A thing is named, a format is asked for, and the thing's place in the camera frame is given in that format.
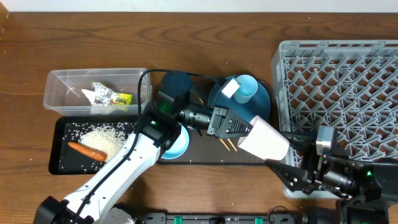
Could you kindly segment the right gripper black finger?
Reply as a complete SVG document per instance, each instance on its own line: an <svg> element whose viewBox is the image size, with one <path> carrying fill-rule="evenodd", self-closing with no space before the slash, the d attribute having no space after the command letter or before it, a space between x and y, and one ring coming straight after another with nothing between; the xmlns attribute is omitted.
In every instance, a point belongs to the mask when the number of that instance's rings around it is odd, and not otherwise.
<svg viewBox="0 0 398 224"><path fill-rule="evenodd" d="M302 191L307 181L307 171L298 167L288 166L278 161L266 160L266 166L291 191Z"/></svg>
<svg viewBox="0 0 398 224"><path fill-rule="evenodd" d="M281 131L280 133L288 139L294 149L307 149L315 144L316 133L314 131Z"/></svg>

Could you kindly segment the pink cup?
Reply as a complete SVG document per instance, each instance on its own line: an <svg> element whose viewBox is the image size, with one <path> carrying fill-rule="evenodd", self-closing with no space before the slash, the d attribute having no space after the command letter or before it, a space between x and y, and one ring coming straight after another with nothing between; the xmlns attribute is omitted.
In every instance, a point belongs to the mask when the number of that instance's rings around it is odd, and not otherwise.
<svg viewBox="0 0 398 224"><path fill-rule="evenodd" d="M251 121L252 130L238 140L238 147L264 160L282 160L289 150L289 141L260 116Z"/></svg>

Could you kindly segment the light blue cup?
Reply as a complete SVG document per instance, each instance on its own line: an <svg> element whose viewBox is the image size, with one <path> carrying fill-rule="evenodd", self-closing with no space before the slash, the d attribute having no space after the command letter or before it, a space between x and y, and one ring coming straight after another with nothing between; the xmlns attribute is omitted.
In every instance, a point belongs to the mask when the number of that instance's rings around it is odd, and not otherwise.
<svg viewBox="0 0 398 224"><path fill-rule="evenodd" d="M247 103L257 92L257 80L250 75L240 75L236 80L241 84L234 93L234 99L238 103Z"/></svg>

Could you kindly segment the light blue bowl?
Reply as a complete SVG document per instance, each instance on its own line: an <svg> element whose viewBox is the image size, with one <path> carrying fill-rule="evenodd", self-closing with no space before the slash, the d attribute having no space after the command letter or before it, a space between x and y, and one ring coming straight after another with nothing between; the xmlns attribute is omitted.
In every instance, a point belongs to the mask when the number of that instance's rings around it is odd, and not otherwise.
<svg viewBox="0 0 398 224"><path fill-rule="evenodd" d="M185 126L181 124L181 133L177 140L174 142L172 147L165 151L161 156L162 159L172 160L180 157L186 150L189 145L189 134Z"/></svg>

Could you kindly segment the foil snack wrapper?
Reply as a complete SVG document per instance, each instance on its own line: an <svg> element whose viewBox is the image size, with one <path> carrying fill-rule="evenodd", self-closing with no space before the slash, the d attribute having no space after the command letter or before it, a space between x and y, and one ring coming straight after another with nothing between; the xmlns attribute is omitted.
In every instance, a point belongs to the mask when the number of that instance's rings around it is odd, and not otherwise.
<svg viewBox="0 0 398 224"><path fill-rule="evenodd" d="M132 95L126 93L117 93L102 83L92 82L94 90L93 105L111 106L111 105L130 105Z"/></svg>

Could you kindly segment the white paper napkin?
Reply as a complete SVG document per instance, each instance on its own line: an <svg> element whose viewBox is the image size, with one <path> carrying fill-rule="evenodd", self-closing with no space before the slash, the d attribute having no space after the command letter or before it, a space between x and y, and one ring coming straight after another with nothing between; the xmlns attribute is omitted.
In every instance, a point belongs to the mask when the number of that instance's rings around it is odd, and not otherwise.
<svg viewBox="0 0 398 224"><path fill-rule="evenodd" d="M95 104L95 97L96 97L95 92L91 91L91 90L87 90L87 89L82 89L81 91L87 97L87 99L90 102L90 104L94 105Z"/></svg>

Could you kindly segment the orange carrot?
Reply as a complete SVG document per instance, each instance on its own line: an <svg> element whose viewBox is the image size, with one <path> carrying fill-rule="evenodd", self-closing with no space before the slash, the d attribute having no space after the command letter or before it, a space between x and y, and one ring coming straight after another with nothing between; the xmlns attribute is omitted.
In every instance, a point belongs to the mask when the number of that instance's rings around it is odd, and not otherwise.
<svg viewBox="0 0 398 224"><path fill-rule="evenodd" d="M72 149L74 149L74 150L78 151L79 153L81 153L87 157L90 157L96 161L104 162L108 157L105 152L90 148L88 146L84 146L77 142L69 142L68 145Z"/></svg>

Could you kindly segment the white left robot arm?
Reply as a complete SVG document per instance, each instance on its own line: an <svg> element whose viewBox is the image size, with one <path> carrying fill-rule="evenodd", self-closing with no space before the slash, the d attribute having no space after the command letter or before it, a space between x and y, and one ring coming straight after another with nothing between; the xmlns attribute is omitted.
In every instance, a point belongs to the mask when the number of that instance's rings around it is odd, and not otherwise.
<svg viewBox="0 0 398 224"><path fill-rule="evenodd" d="M133 132L119 152L63 200L47 197L37 208L34 223L103 223L128 187L173 146L183 126L218 139L246 137L252 130L231 109L205 110L192 104L192 73L163 73L158 98L137 112Z"/></svg>

